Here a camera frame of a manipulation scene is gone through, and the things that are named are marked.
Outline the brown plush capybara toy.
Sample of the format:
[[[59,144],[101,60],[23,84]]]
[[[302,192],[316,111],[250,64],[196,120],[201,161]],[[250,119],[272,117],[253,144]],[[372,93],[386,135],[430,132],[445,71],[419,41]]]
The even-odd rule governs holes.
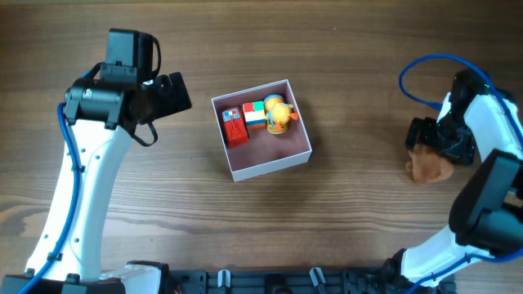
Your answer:
[[[408,149],[408,154],[410,161],[405,164],[405,169],[419,185],[448,180],[454,174],[454,165],[427,145],[416,144]]]

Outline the red toy truck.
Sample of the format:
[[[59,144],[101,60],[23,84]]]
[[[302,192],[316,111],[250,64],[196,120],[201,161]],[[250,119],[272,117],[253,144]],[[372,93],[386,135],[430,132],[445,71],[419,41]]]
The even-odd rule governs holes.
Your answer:
[[[242,111],[238,107],[225,109],[222,114],[226,143],[229,148],[248,143],[247,128]]]

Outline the multicoloured puzzle cube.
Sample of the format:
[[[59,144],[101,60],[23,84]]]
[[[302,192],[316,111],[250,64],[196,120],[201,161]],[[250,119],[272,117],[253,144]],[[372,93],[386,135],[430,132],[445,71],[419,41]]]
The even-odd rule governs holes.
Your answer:
[[[247,129],[266,126],[265,107],[261,100],[242,104],[242,110]]]

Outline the yellow duck toy blue hat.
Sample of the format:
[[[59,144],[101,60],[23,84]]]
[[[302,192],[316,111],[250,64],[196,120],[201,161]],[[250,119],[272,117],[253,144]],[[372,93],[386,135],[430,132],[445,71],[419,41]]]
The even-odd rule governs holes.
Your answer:
[[[268,95],[263,101],[267,123],[287,124],[290,120],[298,120],[299,115],[294,106],[284,102],[284,98],[277,94]]]

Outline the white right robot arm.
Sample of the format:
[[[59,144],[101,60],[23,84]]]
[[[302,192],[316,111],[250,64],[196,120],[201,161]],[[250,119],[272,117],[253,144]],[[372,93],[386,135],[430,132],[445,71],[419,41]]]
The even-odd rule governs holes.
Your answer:
[[[438,118],[414,118],[405,147],[413,178],[444,179],[454,165],[481,164],[454,200],[447,225],[426,242],[388,260],[383,278],[409,293],[436,287],[476,263],[511,261],[522,254],[522,126],[512,94],[490,85],[486,72],[454,75]]]

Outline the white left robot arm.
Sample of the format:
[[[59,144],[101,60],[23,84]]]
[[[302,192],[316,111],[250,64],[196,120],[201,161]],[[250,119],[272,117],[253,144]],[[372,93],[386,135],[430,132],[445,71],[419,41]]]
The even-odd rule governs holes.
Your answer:
[[[168,265],[130,261],[104,272],[101,240],[114,182],[136,128],[187,110],[180,73],[162,75],[159,41],[111,29],[105,60],[66,91],[57,107],[65,151],[46,224],[23,274],[4,293],[170,293]]]

